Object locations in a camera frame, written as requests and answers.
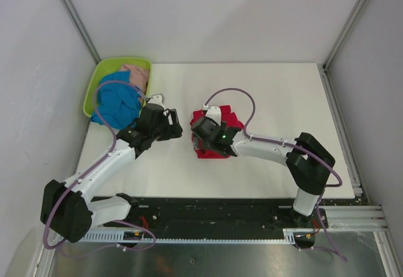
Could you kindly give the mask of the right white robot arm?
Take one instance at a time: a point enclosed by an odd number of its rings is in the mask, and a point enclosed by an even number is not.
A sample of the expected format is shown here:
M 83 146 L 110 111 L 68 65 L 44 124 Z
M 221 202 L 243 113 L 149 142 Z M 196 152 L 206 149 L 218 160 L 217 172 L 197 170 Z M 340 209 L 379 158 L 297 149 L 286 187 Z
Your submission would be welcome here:
M 218 124 L 206 116 L 193 122 L 191 131 L 200 150 L 213 151 L 222 157 L 254 157 L 287 167 L 298 187 L 290 219 L 297 227 L 311 223 L 336 163 L 315 137 L 305 132 L 291 142 L 254 137 L 244 129 L 228 127 L 224 122 Z

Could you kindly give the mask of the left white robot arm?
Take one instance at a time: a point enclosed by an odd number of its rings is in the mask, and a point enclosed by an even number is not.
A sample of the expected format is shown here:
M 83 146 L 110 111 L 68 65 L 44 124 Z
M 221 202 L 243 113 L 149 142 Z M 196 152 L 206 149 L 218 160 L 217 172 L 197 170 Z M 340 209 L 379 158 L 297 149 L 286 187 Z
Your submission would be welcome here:
M 43 192 L 40 220 L 45 235 L 53 230 L 71 243 L 105 223 L 120 221 L 127 227 L 138 222 L 135 200 L 125 193 L 95 201 L 100 188 L 121 168 L 136 160 L 155 141 L 178 139 L 183 130 L 175 109 L 147 104 L 140 116 L 113 135 L 111 147 L 85 171 L 65 181 L 51 180 Z

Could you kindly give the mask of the red t shirt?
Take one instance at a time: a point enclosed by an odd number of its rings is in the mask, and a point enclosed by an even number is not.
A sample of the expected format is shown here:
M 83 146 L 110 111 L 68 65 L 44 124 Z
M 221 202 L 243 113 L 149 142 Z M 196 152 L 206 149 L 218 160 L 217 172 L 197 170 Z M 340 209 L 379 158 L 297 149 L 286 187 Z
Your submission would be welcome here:
M 232 127 L 235 130 L 235 135 L 238 134 L 241 130 L 244 129 L 244 125 L 237 118 L 237 115 L 232 112 L 231 107 L 229 105 L 219 106 L 222 112 L 222 121 L 225 122 L 227 127 Z M 199 118 L 205 116 L 202 110 L 194 111 L 192 113 L 192 119 L 190 121 L 190 126 L 194 124 Z M 214 151 L 200 150 L 198 147 L 199 139 L 191 134 L 191 140 L 193 142 L 194 151 L 197 154 L 199 159 L 226 159 L 228 157 L 220 156 Z

